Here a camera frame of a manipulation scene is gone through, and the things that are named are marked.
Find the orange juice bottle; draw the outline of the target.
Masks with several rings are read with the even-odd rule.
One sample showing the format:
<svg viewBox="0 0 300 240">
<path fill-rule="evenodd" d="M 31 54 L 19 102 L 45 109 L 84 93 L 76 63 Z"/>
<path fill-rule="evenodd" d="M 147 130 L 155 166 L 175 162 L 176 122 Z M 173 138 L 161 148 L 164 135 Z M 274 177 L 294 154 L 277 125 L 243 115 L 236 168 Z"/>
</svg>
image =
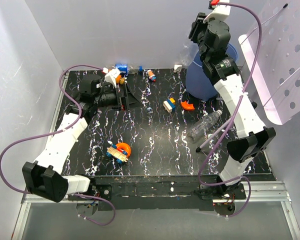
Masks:
<svg viewBox="0 0 300 240">
<path fill-rule="evenodd" d="M 116 84 L 117 84 L 117 85 L 123 85 L 124 83 L 127 82 L 127 78 L 124 77 L 124 76 L 122 76 L 121 74 L 119 74 L 119 75 L 116 77 L 115 81 L 116 81 Z"/>
</svg>

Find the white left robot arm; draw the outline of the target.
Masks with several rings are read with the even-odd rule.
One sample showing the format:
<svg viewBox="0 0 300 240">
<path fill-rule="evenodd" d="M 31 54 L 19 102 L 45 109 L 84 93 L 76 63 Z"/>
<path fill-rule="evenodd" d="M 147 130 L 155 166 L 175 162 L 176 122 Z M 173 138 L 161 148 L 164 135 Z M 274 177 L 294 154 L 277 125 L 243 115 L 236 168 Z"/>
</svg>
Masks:
<svg viewBox="0 0 300 240">
<path fill-rule="evenodd" d="M 103 80 L 99 75 L 87 74 L 79 84 L 78 93 L 63 115 L 55 134 L 34 162 L 26 162 L 22 174 L 27 190 L 53 202 L 66 195 L 79 193 L 85 200 L 96 196 L 96 187 L 84 175 L 63 176 L 62 169 L 81 133 L 88 127 L 98 109 L 131 110 L 141 103 L 131 92 L 125 79 L 122 85 Z"/>
</svg>

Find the clear Pepsi bottle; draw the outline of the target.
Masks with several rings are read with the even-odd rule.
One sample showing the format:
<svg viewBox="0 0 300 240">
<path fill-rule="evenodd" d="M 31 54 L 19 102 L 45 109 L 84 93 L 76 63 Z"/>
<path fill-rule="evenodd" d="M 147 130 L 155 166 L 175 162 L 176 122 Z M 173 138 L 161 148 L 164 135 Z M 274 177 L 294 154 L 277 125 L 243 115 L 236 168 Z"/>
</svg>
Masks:
<svg viewBox="0 0 300 240">
<path fill-rule="evenodd" d="M 129 74 L 138 74 L 143 71 L 142 66 L 133 66 L 123 63 L 115 64 L 115 68 L 117 68 L 122 75 L 129 75 Z"/>
</svg>

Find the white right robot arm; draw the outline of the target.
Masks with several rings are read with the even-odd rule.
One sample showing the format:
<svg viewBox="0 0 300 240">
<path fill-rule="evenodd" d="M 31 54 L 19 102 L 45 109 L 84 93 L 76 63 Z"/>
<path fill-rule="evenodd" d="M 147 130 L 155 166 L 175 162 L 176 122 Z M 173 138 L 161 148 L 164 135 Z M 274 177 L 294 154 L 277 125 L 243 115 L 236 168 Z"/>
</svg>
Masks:
<svg viewBox="0 0 300 240">
<path fill-rule="evenodd" d="M 228 159 L 216 183 L 206 184 L 220 198 L 227 199 L 240 185 L 247 166 L 272 141 L 276 131 L 266 127 L 257 115 L 245 91 L 240 70 L 227 54 L 231 34 L 225 19 L 198 13 L 188 38 L 198 45 L 203 72 L 231 115 L 228 126 L 236 129 L 237 139 L 226 145 Z"/>
</svg>

